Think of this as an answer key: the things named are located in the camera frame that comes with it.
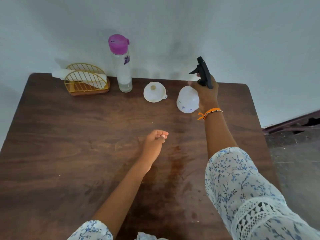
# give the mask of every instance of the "blue floral pattern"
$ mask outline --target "blue floral pattern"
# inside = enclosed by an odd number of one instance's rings
[[[280,191],[258,172],[249,155],[238,147],[223,149],[210,158],[205,187],[233,239],[320,240],[319,231],[287,207]],[[102,222],[91,220],[68,238],[86,239],[112,240],[113,236]],[[142,232],[136,239],[157,240]]]

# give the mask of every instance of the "bottle label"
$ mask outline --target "bottle label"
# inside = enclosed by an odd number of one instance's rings
[[[127,64],[130,62],[130,56],[127,55],[125,58],[124,58],[124,64]]]

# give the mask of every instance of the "spray bottle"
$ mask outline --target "spray bottle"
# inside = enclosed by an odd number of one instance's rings
[[[199,56],[197,60],[199,64],[196,69],[190,72],[190,74],[199,73],[200,79],[198,80],[198,84],[201,86],[207,86],[209,89],[213,89],[214,87],[211,83],[211,75],[205,61],[201,56]],[[183,87],[179,92],[177,107],[186,114],[197,110],[199,108],[198,92],[190,86]]]

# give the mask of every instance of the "purple bottle cap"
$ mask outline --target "purple bottle cap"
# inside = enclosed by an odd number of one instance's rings
[[[115,55],[123,55],[128,51],[128,45],[130,41],[121,34],[111,35],[108,39],[109,47],[112,53]]]

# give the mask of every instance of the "white plastic bottle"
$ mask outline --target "white plastic bottle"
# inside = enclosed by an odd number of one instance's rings
[[[114,34],[109,37],[108,43],[112,52],[112,61],[119,88],[122,92],[130,92],[132,90],[130,55],[128,51],[130,41],[125,36]]]
[[[197,110],[199,108],[198,92],[190,86],[183,87],[179,92],[177,107],[186,114]]]

